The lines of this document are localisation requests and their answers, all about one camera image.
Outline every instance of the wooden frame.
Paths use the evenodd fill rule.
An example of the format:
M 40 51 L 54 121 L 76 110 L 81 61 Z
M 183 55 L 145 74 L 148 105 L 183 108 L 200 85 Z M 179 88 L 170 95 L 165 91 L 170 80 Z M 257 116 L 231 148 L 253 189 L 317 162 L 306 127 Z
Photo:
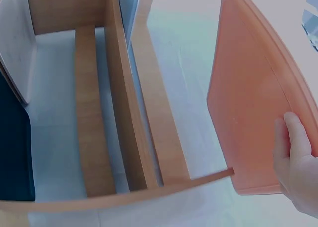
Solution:
M 152 0 L 140 2 L 136 31 L 133 35 L 133 48 L 163 187 L 158 187 L 149 149 L 151 144 L 147 141 L 146 128 L 142 122 L 119 1 L 29 0 L 36 34 L 76 30 L 77 128 L 88 198 L 51 203 L 0 201 L 0 209 L 22 212 L 105 209 L 171 195 L 233 175 L 233 170 L 227 169 L 190 180 L 156 56 L 146 30 L 151 3 Z M 113 178 L 106 153 L 94 36 L 94 28 L 103 25 L 116 126 L 131 190 L 128 194 L 114 193 Z

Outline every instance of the light gray surface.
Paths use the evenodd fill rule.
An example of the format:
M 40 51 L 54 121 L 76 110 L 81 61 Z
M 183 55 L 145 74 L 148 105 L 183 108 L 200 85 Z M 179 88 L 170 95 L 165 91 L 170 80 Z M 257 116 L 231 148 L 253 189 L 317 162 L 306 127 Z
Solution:
M 149 29 L 192 178 L 225 167 L 206 107 L 216 22 L 152 12 Z M 83 213 L 30 214 L 31 227 L 317 226 L 282 195 L 239 196 L 229 179 L 162 199 Z
M 38 56 L 32 102 L 31 142 L 36 202 L 86 198 L 75 113 L 75 32 L 36 37 Z M 101 103 L 111 167 L 119 193 L 128 192 L 111 101 L 104 29 L 96 30 Z

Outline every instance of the furniture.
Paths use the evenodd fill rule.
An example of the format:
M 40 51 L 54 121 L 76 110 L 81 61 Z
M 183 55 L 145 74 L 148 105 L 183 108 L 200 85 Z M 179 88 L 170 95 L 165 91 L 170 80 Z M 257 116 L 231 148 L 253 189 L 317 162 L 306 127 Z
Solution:
M 135 90 L 138 84 L 135 84 L 132 75 L 127 50 L 129 40 L 125 39 L 119 0 L 28 0 L 28 2 L 36 35 L 75 30 L 74 111 L 87 198 L 48 203 L 12 202 L 17 200 L 12 198 L 12 201 L 1 201 L 0 209 L 61 212 L 115 207 L 173 194 L 233 174 L 232 169 L 229 169 L 190 180 L 166 94 L 158 93 L 152 96 L 152 99 L 155 98 L 153 101 L 156 97 L 161 98 L 163 111 L 168 111 L 157 114 L 155 110 L 150 109 L 144 78 L 140 79 L 140 87 L 147 117 L 145 114 L 142 116 L 141 100 L 138 99 Z M 131 191 L 127 194 L 116 194 L 102 118 L 95 28 L 103 26 L 117 133 Z M 145 119 L 149 121 L 150 140 L 147 137 Z M 154 160 L 150 154 L 151 141 L 160 177 L 156 176 Z
M 290 68 L 292 74 L 296 74 L 298 70 L 286 48 L 279 43 L 278 36 L 250 0 L 223 0 L 217 52 L 208 96 L 208 106 L 229 168 L 193 180 L 190 179 L 187 170 L 162 77 L 156 66 L 149 69 L 150 66 L 153 66 L 153 64 L 149 64 L 149 60 L 155 60 L 155 54 L 151 49 L 147 50 L 143 46 L 143 43 L 148 43 L 150 40 L 149 33 L 145 29 L 149 7 L 140 3 L 135 30 L 132 31 L 132 46 L 129 46 L 130 39 L 125 37 L 127 35 L 123 26 L 125 16 L 121 13 L 119 0 L 29 0 L 29 4 L 35 34 L 75 30 L 74 110 L 76 111 L 77 139 L 87 198 L 48 203 L 1 201 L 1 209 L 61 212 L 110 208 L 194 188 L 231 176 L 234 172 L 236 174 L 232 181 L 235 189 L 241 194 L 277 193 L 279 191 L 270 167 L 269 153 L 271 151 L 268 146 L 272 145 L 272 136 L 269 127 L 276 115 L 291 108 L 291 103 L 286 104 L 280 87 L 275 83 L 276 80 L 270 79 L 270 84 L 276 85 L 276 90 L 274 90 L 276 96 L 258 96 L 257 93 L 253 93 L 253 105 L 258 107 L 257 105 L 262 104 L 262 106 L 258 107 L 259 109 L 248 106 L 252 108 L 253 112 L 250 109 L 245 110 L 240 107 L 241 101 L 244 99 L 249 101 L 249 99 L 244 96 L 242 91 L 242 88 L 247 86 L 241 84 L 250 85 L 251 90 L 255 92 L 260 91 L 254 87 L 258 87 L 259 82 L 257 81 L 263 81 L 264 76 L 256 74 L 255 80 L 253 80 L 251 79 L 253 76 L 250 76 L 248 72 L 255 65 L 262 69 L 265 75 L 272 77 L 268 63 L 262 57 L 262 49 L 268 52 L 268 54 L 265 53 L 268 61 L 273 61 L 274 64 L 285 62 L 285 66 L 277 67 Z M 240 13 L 241 17 L 236 17 L 236 19 L 231 17 L 232 13 L 229 11 L 232 11 L 233 8 Z M 242 25 L 240 20 L 242 17 L 246 19 L 250 30 Z M 237 25 L 240 28 L 238 31 L 245 34 L 244 37 L 237 36 L 238 41 L 244 42 L 243 47 L 248 51 L 255 52 L 255 59 L 243 59 L 248 54 L 241 54 L 243 49 L 229 49 L 237 37 L 227 29 L 228 26 L 223 25 L 226 23 L 233 23 L 231 26 Z M 116 194 L 111 160 L 107 151 L 96 61 L 96 27 L 105 28 L 112 105 L 130 189 L 130 192 L 126 194 Z M 260 43 L 255 44 L 253 37 L 256 37 Z M 279 53 L 273 54 L 269 48 L 279 49 L 283 56 L 278 56 Z M 149 59 L 142 59 L 144 55 L 147 55 Z M 246 69 L 246 72 L 242 73 L 244 76 L 241 79 L 235 79 L 239 76 L 226 76 L 228 74 L 226 69 L 232 69 L 233 74 L 239 72 L 235 69 L 237 64 Z M 295 92 L 305 92 L 305 96 L 290 92 L 290 98 L 287 95 L 286 98 L 288 101 L 295 102 L 295 107 L 292 106 L 293 110 L 296 112 L 299 110 L 301 119 L 310 128 L 310 138 L 314 139 L 312 134 L 315 132 L 315 122 L 311 116 L 306 114 L 313 114 L 316 106 L 311 100 L 309 90 L 306 89 L 306 83 L 301 80 L 299 74 L 295 75 L 294 83 L 300 83 L 301 86 L 294 89 Z M 231 78 L 232 81 L 229 83 L 230 85 L 224 86 L 224 83 L 220 83 L 228 78 Z M 288 83 L 284 84 L 286 89 L 291 87 Z M 238 92 L 240 96 L 235 96 L 234 92 Z M 279 105 L 264 110 L 263 108 L 267 104 L 271 104 L 266 102 L 270 98 L 277 101 Z M 306 100 L 308 103 L 300 102 L 303 106 L 298 106 L 300 99 Z M 255 117 L 260 111 L 267 118 L 264 123 L 255 122 Z M 246 130 L 236 128 L 236 125 L 242 120 L 249 120 L 250 125 L 243 126 Z M 257 139 L 244 136 L 240 133 L 241 131 L 255 132 Z M 255 142 L 264 137 L 266 137 L 266 142 L 261 146 L 260 151 L 262 152 L 254 151 L 252 148 L 254 148 Z M 156 156 L 155 160 L 151 157 L 152 151 Z M 155 162 L 158 163 L 159 177 L 156 175 Z

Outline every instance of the white floor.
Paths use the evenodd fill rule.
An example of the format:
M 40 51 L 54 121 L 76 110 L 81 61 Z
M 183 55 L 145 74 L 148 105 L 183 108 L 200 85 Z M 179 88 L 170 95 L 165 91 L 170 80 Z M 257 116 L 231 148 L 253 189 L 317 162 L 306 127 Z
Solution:
M 217 18 L 182 10 L 167 13 L 154 8 L 148 27 L 191 177 L 225 168 L 205 101 Z M 62 105 L 54 97 L 52 103 Z M 58 116 L 46 119 L 54 124 Z M 74 142 L 74 137 L 67 138 L 69 142 Z M 78 164 L 75 163 L 72 168 L 73 171 L 66 175 L 80 173 Z M 74 181 L 82 182 L 80 175 Z M 72 198 L 82 196 L 83 190 L 77 189 Z M 31 213 L 29 219 L 31 227 L 311 227 L 318 224 L 316 219 L 298 213 L 282 195 L 237 195 L 229 179 L 135 205 L 83 213 Z

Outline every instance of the finger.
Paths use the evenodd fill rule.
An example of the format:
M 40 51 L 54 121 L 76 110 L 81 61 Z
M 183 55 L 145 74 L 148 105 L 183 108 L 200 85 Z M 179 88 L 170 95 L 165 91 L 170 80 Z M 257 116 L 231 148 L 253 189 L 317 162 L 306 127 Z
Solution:
M 287 112 L 284 115 L 284 120 L 288 128 L 291 144 L 290 161 L 297 162 L 301 158 L 311 155 L 312 147 L 298 116 L 292 112 Z
M 279 183 L 280 185 L 280 191 L 282 192 L 282 194 L 284 194 L 289 200 L 292 200 L 287 189 L 284 187 L 284 185 L 282 183 Z
M 289 188 L 289 139 L 283 119 L 275 120 L 275 147 L 273 150 L 274 170 L 278 180 Z
M 282 118 L 275 120 L 275 146 L 274 158 L 282 159 L 289 157 L 290 142 L 287 126 Z

